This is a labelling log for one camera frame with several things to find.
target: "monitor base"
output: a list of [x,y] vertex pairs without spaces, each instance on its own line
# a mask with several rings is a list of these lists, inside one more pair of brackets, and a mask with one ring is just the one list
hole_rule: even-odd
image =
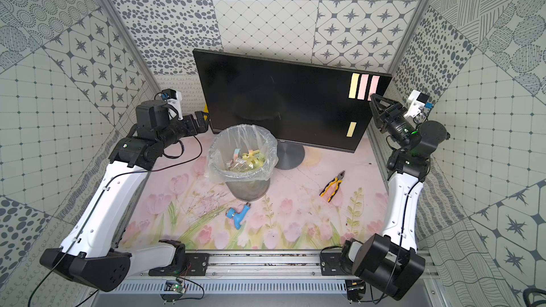
[[298,167],[304,160],[305,149],[300,144],[279,142],[277,144],[278,169],[292,169]]

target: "blue toy hammer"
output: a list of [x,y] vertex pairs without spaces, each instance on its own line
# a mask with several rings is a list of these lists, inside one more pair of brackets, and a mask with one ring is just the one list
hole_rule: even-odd
[[241,229],[242,219],[245,218],[246,212],[249,211],[249,209],[250,203],[246,203],[245,206],[242,207],[242,211],[240,213],[237,213],[234,208],[230,208],[226,214],[226,217],[233,218],[235,228],[239,230]]

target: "yellow pliers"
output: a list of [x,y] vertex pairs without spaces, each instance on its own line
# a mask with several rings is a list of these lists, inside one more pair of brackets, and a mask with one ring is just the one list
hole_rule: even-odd
[[341,171],[340,174],[338,174],[334,179],[332,179],[331,182],[329,182],[326,187],[324,188],[324,190],[322,190],[322,192],[320,193],[320,196],[324,196],[324,194],[326,193],[326,191],[328,191],[328,189],[330,188],[330,186],[336,184],[336,188],[334,189],[334,193],[330,196],[330,198],[328,198],[328,203],[332,200],[332,198],[334,197],[334,195],[338,192],[339,188],[340,188],[340,184],[341,184],[341,181],[343,179],[343,177],[345,176],[345,171]]

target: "black monitor screen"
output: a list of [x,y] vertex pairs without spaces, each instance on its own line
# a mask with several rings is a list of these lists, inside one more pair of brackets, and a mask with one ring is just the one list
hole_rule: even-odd
[[195,49],[213,132],[239,124],[279,140],[354,152],[391,76]]

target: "trash can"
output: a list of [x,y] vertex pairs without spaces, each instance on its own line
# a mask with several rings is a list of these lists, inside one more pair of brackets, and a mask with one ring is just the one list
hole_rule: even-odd
[[[248,172],[228,171],[226,163],[233,159],[233,151],[260,150],[265,155],[262,167]],[[267,129],[256,125],[229,127],[216,136],[208,149],[208,179],[224,182],[231,193],[246,202],[261,198],[268,190],[271,174],[277,164],[277,139]]]

